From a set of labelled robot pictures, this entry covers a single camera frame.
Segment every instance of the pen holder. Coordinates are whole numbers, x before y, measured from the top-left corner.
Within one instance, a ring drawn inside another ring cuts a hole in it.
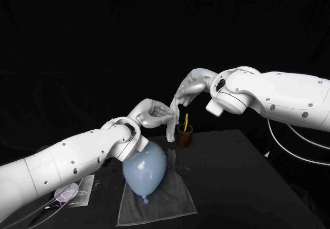
[[[177,146],[181,148],[189,147],[193,137],[193,127],[187,124],[186,132],[184,130],[184,124],[179,124],[177,126]]]

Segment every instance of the balloon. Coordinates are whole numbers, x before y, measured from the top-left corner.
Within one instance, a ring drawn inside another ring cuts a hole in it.
[[[127,184],[147,204],[147,195],[156,190],[166,174],[166,154],[153,141],[148,142],[143,152],[135,150],[124,160],[122,172]]]

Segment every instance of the black table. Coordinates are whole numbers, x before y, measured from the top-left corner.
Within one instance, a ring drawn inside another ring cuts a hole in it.
[[[176,149],[177,170],[199,214],[130,228],[324,228],[239,130],[194,133],[186,149],[164,136],[148,139],[164,151]],[[118,160],[98,170],[95,179],[101,184],[92,189],[89,205],[60,210],[34,228],[115,227],[124,189]],[[40,198],[20,212],[46,201]]]

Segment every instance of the black background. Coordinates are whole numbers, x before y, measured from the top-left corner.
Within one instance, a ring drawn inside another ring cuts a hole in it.
[[[320,0],[0,2],[0,164],[127,116],[144,98],[167,105],[193,68],[330,79],[330,2]],[[274,145],[266,120],[251,109],[216,118],[203,93],[181,117],[196,132],[239,129],[291,186],[308,192],[324,224],[330,216],[330,170]],[[288,127],[271,122],[282,145],[330,162]],[[330,134],[297,128],[330,146]],[[166,126],[143,129],[166,134]]]

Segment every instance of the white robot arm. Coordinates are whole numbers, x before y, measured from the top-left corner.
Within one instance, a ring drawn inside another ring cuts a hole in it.
[[[176,98],[187,106],[194,96],[209,89],[206,110],[242,114],[252,108],[262,117],[290,125],[330,132],[330,81],[315,76],[269,72],[238,67],[219,74],[193,69],[180,84]]]
[[[141,151],[148,140],[141,125],[154,128],[173,119],[174,112],[158,101],[145,99],[128,117],[111,119],[101,129],[78,134],[34,155],[0,167],[0,222],[45,194],[94,173],[105,159],[119,161]]]

